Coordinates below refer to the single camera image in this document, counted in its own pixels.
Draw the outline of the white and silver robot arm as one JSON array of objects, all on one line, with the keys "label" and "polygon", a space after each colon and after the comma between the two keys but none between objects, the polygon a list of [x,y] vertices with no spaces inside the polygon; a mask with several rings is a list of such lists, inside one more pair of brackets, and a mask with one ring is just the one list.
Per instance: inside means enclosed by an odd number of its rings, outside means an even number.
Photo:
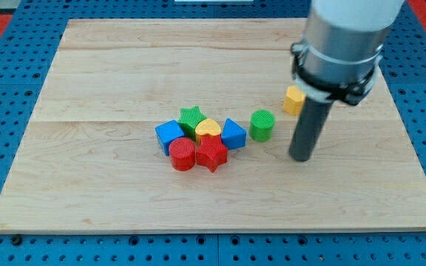
[{"label": "white and silver robot arm", "polygon": [[380,52],[403,0],[313,0],[292,78],[312,100],[355,106],[372,90]]}]

